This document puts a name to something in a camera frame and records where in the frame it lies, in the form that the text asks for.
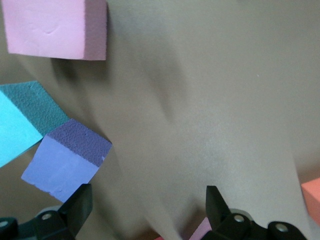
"screw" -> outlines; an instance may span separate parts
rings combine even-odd
[[[241,215],[235,215],[234,220],[236,220],[238,223],[243,223],[245,221],[244,217]]]
[[[289,229],[286,227],[286,225],[283,225],[282,223],[277,223],[275,225],[276,229],[278,229],[280,232],[286,233],[289,231]]]
[[[9,223],[8,221],[1,221],[0,222],[0,228],[7,226],[8,223]]]
[[[51,218],[51,214],[50,213],[46,213],[46,214],[44,214],[42,217],[41,217],[41,219],[42,220],[47,220],[47,219],[49,219],[49,218]]]

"metal screw head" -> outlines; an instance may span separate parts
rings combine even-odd
[[[42,220],[47,220],[47,219],[49,219],[49,218],[51,218],[51,214],[50,213],[46,213],[46,214],[44,214],[42,217],[41,217],[41,219]]]
[[[0,228],[4,227],[4,226],[7,226],[8,225],[8,221],[2,221],[0,222]]]
[[[234,220],[236,220],[238,223],[243,223],[245,221],[244,217],[241,215],[235,215]]]
[[[282,224],[282,223],[277,223],[275,225],[276,229],[278,229],[280,232],[286,233],[289,231],[289,229],[287,228],[286,225]]]

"red block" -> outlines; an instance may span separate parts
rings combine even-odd
[[[320,226],[320,178],[301,185],[310,217]]]

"cube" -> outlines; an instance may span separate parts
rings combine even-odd
[[[65,202],[91,180],[111,147],[111,142],[70,119],[45,135],[21,178]]]
[[[204,235],[206,235],[207,232],[211,230],[212,230],[211,225],[209,223],[208,218],[206,217],[198,226],[198,228],[194,231],[194,233],[189,238],[189,240],[201,240],[204,237]]]
[[[310,217],[320,226],[320,178],[301,185]]]
[[[0,85],[0,167],[69,118],[37,82]]]
[[[11,54],[105,60],[106,0],[2,0]]]

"block's textured side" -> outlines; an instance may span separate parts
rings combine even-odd
[[[48,136],[97,167],[100,167],[112,147],[111,142],[74,119],[57,127]]]
[[[105,60],[105,6],[105,0],[2,0],[8,52]]]
[[[0,91],[0,167],[27,151],[42,135]]]
[[[203,236],[206,235],[206,233],[211,230],[212,228],[210,226],[209,220],[206,217],[198,226],[198,228],[194,231],[194,233],[192,234],[189,240],[201,240]]]
[[[44,136],[69,120],[37,81],[0,85],[3,92]]]
[[[98,169],[46,135],[21,178],[65,202],[81,184],[87,184]]]
[[[310,217],[320,226],[320,178],[301,185]]]
[[[106,0],[85,1],[84,60],[106,60],[107,17]]]

